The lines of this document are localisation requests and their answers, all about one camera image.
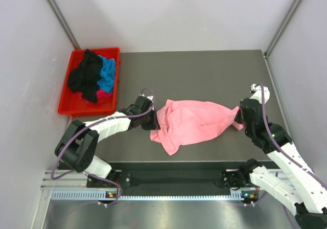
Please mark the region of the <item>pink t shirt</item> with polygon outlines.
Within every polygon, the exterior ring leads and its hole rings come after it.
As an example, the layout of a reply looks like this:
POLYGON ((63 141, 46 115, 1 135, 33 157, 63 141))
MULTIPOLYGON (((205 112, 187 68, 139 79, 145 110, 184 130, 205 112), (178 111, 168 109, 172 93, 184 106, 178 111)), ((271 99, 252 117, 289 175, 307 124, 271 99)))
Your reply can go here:
POLYGON ((228 127, 242 130, 235 121, 239 107, 234 109, 213 102, 195 100, 167 100, 157 112, 159 130, 150 132, 150 140, 162 144, 168 155, 180 146, 215 139, 228 127))

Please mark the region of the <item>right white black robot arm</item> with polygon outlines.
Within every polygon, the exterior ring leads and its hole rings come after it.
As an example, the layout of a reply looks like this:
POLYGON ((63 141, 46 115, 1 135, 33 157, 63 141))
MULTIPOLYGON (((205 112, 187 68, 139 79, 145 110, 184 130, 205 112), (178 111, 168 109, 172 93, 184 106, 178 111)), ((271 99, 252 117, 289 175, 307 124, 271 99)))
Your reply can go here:
POLYGON ((288 182, 255 159, 241 164, 239 181, 263 188, 291 212, 301 228, 326 228, 326 184, 307 166, 283 127, 267 121, 265 103, 259 96, 245 98, 236 122, 243 124, 245 134, 278 165, 288 182))

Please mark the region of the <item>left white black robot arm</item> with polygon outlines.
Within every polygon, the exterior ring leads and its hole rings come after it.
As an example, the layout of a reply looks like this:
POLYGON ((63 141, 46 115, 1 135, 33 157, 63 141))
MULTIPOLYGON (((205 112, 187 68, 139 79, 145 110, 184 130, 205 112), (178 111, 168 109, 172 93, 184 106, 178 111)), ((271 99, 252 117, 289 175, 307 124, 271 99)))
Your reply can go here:
POLYGON ((97 176, 108 187, 114 184, 116 174, 108 162, 95 155, 98 143, 139 126, 145 131, 160 129, 154 96, 140 94, 135 103, 97 121, 72 121, 54 154, 73 171, 97 176))

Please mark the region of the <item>magenta t shirt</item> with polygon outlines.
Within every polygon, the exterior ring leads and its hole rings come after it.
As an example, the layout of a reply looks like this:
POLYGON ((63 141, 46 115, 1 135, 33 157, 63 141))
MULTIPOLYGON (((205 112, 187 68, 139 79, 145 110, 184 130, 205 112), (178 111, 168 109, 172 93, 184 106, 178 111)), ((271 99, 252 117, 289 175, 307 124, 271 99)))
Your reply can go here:
POLYGON ((98 104, 98 103, 104 103, 107 99, 112 98, 113 96, 113 92, 108 93, 102 89, 97 91, 97 102, 91 102, 88 101, 87 99, 83 98, 82 96, 82 92, 77 92, 78 98, 80 100, 84 100, 86 102, 86 104, 98 104))

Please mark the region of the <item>blue t shirt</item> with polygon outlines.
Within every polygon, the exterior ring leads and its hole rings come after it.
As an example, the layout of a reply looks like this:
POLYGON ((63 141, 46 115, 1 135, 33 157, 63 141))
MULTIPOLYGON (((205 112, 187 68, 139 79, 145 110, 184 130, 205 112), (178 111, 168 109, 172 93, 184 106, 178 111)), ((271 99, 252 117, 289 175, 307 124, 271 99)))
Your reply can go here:
POLYGON ((100 70, 100 79, 97 81, 99 89, 110 94, 114 90, 116 62, 114 59, 107 59, 99 55, 102 59, 102 68, 100 70))

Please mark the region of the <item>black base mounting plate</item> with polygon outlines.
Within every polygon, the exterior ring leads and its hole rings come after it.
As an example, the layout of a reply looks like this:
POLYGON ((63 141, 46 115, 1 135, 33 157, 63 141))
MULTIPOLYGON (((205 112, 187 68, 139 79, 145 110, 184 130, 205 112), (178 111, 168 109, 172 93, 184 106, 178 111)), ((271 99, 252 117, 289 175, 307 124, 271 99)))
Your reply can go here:
POLYGON ((227 195, 249 186, 241 162, 116 162, 108 178, 123 195, 227 195))

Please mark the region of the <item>black t shirt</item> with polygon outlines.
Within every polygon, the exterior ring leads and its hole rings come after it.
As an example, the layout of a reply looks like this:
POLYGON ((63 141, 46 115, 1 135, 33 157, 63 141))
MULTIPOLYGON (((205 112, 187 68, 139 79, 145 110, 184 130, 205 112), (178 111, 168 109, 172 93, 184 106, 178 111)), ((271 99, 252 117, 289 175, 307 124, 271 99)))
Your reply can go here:
POLYGON ((97 82, 101 78, 102 67, 103 60, 95 52, 86 49, 78 67, 69 73, 68 87, 74 93, 82 93, 85 100, 97 103, 99 90, 97 82))

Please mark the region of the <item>red plastic bin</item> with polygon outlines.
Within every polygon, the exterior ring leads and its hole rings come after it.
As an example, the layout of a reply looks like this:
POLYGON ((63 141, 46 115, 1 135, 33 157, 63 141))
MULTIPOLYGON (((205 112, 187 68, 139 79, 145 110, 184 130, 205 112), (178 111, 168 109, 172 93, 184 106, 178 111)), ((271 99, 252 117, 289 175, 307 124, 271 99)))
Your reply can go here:
POLYGON ((88 103, 81 97, 80 94, 72 92, 68 87, 69 73, 78 67, 82 61, 84 50, 74 50, 67 66, 65 81, 61 93, 61 98, 58 106, 58 113, 68 117, 90 117, 100 115, 110 115, 116 111, 117 96, 119 87, 119 72, 120 72, 120 49, 119 48, 100 48, 92 49, 97 55, 106 57, 107 59, 115 60, 115 82, 113 93, 108 97, 103 97, 98 100, 98 103, 88 103))

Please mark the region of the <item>aluminium frame rail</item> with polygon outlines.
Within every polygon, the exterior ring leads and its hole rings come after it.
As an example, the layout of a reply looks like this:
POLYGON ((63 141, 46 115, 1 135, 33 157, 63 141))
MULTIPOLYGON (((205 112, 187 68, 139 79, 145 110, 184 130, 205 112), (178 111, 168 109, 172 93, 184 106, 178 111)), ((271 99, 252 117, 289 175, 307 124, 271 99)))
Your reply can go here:
POLYGON ((41 189, 44 190, 77 190, 86 188, 88 177, 83 173, 69 173, 59 179, 51 179, 51 170, 46 170, 41 189))

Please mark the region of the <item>right corner aluminium post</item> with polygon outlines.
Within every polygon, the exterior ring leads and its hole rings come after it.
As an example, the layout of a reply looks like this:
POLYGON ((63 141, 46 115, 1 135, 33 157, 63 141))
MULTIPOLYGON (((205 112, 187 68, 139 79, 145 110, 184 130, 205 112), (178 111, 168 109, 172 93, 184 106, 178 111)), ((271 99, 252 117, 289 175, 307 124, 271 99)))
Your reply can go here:
POLYGON ((278 44, 279 40, 281 39, 282 35, 284 34, 287 27, 291 23, 294 15, 298 11, 298 9, 299 9, 302 2, 303 2, 303 0, 294 0, 291 3, 290 8, 288 9, 284 19, 282 20, 282 22, 281 22, 280 26, 278 27, 275 35, 273 36, 272 41, 269 43, 268 48, 263 53, 265 59, 268 59, 270 57, 270 55, 272 54, 272 52, 274 51, 275 47, 277 46, 277 44, 278 44))

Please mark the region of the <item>corner aluminium post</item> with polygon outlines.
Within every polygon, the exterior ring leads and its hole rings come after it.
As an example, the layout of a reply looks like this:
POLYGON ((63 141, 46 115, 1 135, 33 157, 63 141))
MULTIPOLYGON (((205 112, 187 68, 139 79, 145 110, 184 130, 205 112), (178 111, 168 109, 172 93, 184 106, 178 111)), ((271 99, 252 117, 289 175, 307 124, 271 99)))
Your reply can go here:
POLYGON ((298 9, 299 9, 302 2, 303 2, 303 0, 294 0, 291 3, 290 8, 288 9, 284 19, 282 20, 282 22, 281 22, 280 26, 278 27, 275 35, 273 36, 272 41, 269 43, 268 48, 263 53, 265 59, 268 59, 270 57, 270 55, 272 54, 272 52, 274 51, 275 47, 277 46, 277 44, 278 44, 279 40, 281 39, 282 35, 284 34, 287 27, 291 23, 294 15, 298 11, 298 9))
POLYGON ((69 39, 70 43, 72 44, 75 50, 81 49, 73 32, 71 31, 64 15, 62 14, 57 2, 55 0, 46 0, 50 9, 53 11, 56 19, 58 20, 61 28, 63 29, 64 33, 66 34, 67 38, 69 39))

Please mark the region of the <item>left corner aluminium post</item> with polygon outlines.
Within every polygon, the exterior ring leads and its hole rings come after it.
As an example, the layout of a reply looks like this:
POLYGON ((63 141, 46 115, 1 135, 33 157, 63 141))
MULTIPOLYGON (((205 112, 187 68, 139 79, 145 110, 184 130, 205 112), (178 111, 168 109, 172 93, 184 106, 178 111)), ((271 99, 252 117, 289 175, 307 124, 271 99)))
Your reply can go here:
POLYGON ((63 29, 64 33, 66 34, 67 38, 69 39, 70 43, 72 44, 75 50, 81 49, 73 32, 71 31, 64 15, 62 14, 57 2, 55 0, 46 0, 50 9, 53 11, 56 19, 58 20, 61 28, 63 29))

